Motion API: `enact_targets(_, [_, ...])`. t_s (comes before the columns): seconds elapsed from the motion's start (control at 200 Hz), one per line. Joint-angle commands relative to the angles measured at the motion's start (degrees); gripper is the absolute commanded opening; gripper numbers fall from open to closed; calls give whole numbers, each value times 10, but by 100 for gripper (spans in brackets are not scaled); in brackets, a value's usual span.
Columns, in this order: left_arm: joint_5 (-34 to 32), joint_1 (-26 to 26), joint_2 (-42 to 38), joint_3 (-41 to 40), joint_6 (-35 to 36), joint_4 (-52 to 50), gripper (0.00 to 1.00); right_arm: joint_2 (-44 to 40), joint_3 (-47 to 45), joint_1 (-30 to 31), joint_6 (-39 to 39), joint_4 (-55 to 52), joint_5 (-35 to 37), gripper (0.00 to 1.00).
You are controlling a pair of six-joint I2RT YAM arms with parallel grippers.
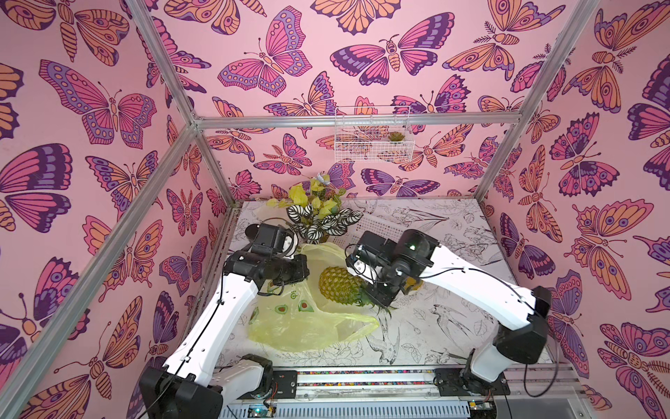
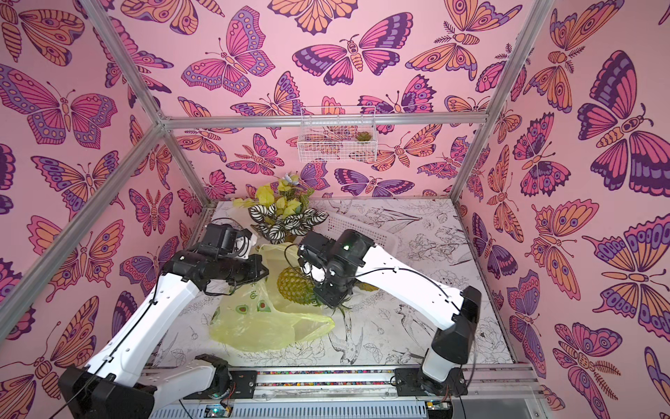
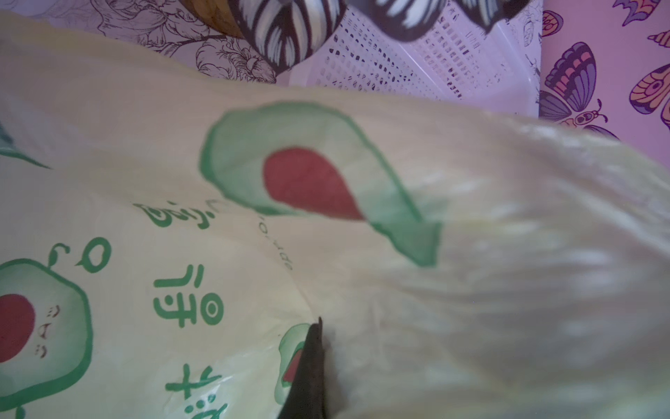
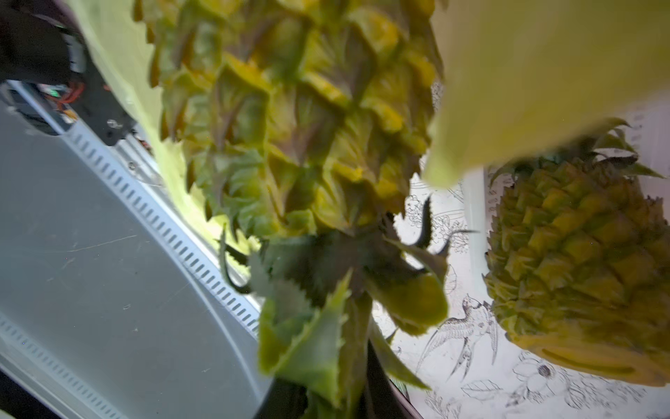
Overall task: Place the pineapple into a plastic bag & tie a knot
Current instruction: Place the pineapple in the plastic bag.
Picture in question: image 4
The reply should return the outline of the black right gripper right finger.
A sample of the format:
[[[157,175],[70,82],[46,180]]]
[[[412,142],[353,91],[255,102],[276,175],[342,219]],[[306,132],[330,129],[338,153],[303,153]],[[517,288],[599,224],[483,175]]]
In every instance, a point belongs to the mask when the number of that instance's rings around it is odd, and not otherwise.
[[[366,418],[411,419],[422,415],[401,394],[381,366],[371,342],[367,345]]]

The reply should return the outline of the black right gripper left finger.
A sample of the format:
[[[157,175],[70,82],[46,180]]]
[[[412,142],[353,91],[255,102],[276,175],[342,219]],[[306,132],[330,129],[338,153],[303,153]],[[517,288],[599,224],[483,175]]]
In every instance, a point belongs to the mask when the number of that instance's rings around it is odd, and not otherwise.
[[[254,419],[299,419],[307,409],[307,392],[302,385],[274,378]]]

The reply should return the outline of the pineapple with leafy crown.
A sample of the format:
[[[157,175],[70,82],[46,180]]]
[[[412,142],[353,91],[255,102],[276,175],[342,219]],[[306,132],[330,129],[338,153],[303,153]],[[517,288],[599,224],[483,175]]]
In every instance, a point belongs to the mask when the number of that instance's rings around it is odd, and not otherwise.
[[[162,91],[159,135],[181,147],[206,216],[254,238],[220,243],[263,299],[262,373],[302,385],[301,418],[366,418],[367,345],[420,386],[373,319],[409,335],[448,314],[450,247],[394,228],[431,144],[443,64],[432,1],[136,1]]]

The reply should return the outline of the yellow-green plastic bag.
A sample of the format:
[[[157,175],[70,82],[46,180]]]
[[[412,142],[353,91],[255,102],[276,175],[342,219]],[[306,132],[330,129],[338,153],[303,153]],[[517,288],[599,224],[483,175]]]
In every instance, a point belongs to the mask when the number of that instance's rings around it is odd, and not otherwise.
[[[95,64],[146,129],[178,209],[212,237],[202,191],[185,186],[181,147],[159,135],[162,91],[148,82],[152,49],[134,2],[70,7]],[[436,187],[561,144],[669,87],[666,1],[432,2],[443,72],[424,176]]]

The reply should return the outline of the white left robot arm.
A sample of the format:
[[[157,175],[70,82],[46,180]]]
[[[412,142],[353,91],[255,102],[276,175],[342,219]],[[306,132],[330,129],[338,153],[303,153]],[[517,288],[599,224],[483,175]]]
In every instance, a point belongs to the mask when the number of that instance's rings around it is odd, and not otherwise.
[[[66,1],[1,3],[1,82],[9,80],[28,84],[52,110],[81,120],[108,146],[138,133]]]

